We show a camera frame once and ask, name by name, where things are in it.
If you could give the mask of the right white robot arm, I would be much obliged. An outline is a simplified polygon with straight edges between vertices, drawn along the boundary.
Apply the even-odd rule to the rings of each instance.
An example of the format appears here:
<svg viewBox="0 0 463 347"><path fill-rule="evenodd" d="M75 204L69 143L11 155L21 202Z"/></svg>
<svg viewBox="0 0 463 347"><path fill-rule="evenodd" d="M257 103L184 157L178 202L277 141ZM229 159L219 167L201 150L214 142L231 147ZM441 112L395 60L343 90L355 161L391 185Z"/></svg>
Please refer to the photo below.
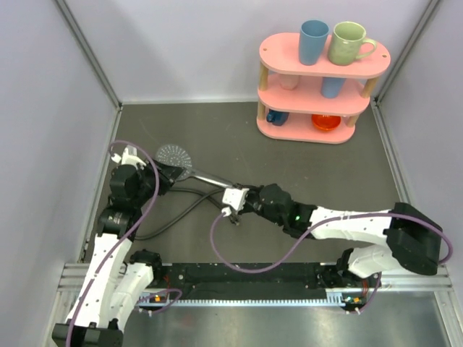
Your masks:
<svg viewBox="0 0 463 347"><path fill-rule="evenodd" d="M297 202L270 184L248 187L238 213L254 213L296 239L365 242L366 247L345 250L336 263L338 278L346 286L398 268L418 275L438 272L442 229L405 202L369 213L330 210Z"/></svg>

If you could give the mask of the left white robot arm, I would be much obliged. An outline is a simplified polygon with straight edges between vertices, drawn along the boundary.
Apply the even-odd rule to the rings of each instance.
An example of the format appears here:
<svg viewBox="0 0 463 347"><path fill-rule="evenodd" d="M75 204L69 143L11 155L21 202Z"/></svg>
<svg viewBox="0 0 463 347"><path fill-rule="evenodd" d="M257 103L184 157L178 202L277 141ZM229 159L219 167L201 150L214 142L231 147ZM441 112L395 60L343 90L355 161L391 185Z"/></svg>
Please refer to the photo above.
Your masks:
<svg viewBox="0 0 463 347"><path fill-rule="evenodd" d="M115 167L108 202L98 218L93 256L77 301L52 330L57 346L121 346L124 328L140 295L164 277L159 254L137 251L119 273L145 211L166 194L183 168L135 160Z"/></svg>

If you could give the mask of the grey shower head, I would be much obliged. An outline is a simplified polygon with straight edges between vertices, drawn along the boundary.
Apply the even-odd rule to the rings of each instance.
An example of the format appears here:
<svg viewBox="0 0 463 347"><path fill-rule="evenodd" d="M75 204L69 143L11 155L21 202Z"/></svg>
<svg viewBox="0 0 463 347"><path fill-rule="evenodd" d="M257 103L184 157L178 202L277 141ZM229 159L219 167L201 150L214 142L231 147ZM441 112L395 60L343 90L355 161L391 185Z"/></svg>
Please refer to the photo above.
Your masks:
<svg viewBox="0 0 463 347"><path fill-rule="evenodd" d="M156 152L155 159L162 164L168 166L180 167L183 173L176 181L185 181L187 179L197 179L198 181L214 185L221 188L232 188L234 183L226 179L222 179L213 174L200 171L193 168L191 156L187 151L178 145L167 144L159 147Z"/></svg>

